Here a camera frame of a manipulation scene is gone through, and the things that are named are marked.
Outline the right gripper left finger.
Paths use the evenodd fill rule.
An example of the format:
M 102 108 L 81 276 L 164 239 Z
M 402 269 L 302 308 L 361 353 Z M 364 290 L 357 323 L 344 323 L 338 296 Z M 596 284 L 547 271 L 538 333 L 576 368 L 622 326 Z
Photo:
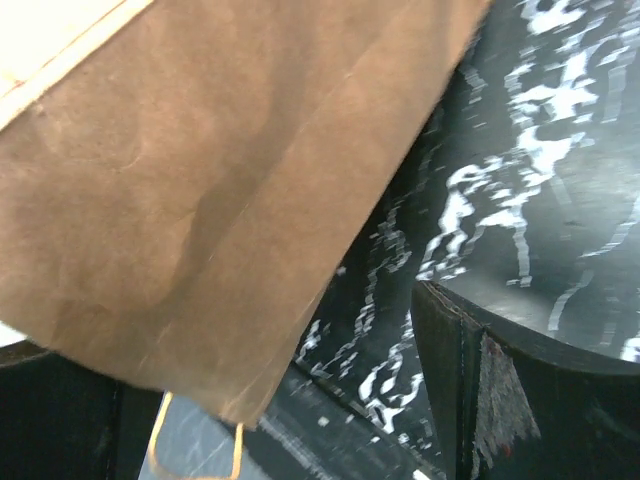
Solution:
M 162 398 L 34 344 L 5 346 L 1 477 L 136 479 Z

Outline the brown paper bag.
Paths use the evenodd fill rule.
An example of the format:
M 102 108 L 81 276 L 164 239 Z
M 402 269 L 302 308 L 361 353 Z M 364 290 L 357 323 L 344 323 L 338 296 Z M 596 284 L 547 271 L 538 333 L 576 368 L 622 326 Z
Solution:
M 485 1 L 5 1 L 1 350 L 238 432 Z

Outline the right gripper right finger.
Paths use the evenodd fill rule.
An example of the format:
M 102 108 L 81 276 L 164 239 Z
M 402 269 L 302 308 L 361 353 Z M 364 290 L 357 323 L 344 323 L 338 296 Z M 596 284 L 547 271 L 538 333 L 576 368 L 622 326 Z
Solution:
M 639 367 L 419 282 L 411 318 L 450 479 L 635 479 Z

